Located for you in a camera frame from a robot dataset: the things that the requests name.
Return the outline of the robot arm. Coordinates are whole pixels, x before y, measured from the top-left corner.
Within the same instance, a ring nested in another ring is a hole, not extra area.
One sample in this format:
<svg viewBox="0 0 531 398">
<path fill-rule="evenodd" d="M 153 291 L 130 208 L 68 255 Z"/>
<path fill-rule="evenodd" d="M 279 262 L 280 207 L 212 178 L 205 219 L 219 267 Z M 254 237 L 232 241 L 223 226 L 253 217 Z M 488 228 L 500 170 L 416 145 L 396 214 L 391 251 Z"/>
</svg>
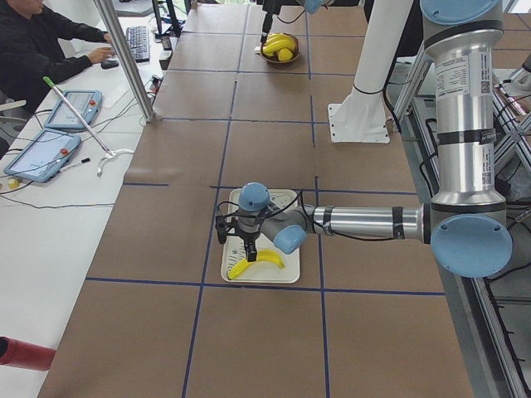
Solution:
<svg viewBox="0 0 531 398">
<path fill-rule="evenodd" d="M 466 278 L 501 271 L 512 255 L 506 204 L 494 187 L 491 50 L 504 32 L 498 1 L 376 1 L 351 94 L 329 106 L 334 142 L 375 143 L 385 133 L 382 97 L 410 12 L 421 11 L 424 48 L 436 75 L 439 190 L 418 208 L 299 206 L 281 210 L 268 189 L 247 183 L 232 228 L 248 260 L 266 236 L 290 254 L 309 233 L 358 240 L 417 239 L 437 263 Z"/>
<path fill-rule="evenodd" d="M 265 0 L 257 1 L 257 4 L 262 6 L 262 10 L 265 12 L 265 18 L 261 28 L 261 44 L 265 44 L 270 34 L 270 29 L 273 23 L 273 17 L 280 15 L 280 10 L 284 5 L 300 5 L 303 8 L 303 12 L 313 14 L 317 12 L 321 7 L 364 7 L 364 1 L 322 1 L 322 0 L 305 0 L 305 1 L 284 1 L 284 0 Z"/>
</svg>

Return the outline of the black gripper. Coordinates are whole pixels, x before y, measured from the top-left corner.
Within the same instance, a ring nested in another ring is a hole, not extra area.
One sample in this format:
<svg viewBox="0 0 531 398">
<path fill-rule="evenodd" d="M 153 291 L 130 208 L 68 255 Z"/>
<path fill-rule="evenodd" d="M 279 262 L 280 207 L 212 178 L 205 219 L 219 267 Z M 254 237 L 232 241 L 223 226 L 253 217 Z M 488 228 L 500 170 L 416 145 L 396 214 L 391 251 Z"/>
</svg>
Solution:
<svg viewBox="0 0 531 398">
<path fill-rule="evenodd" d="M 261 28 L 261 44 L 265 44 L 272 27 L 273 15 L 279 14 L 278 0 L 264 0 L 262 2 L 262 10 L 266 12 Z"/>
<path fill-rule="evenodd" d="M 255 226 L 238 226 L 237 235 L 244 241 L 246 260 L 255 262 L 257 258 L 256 240 L 260 237 L 260 229 Z"/>
</svg>

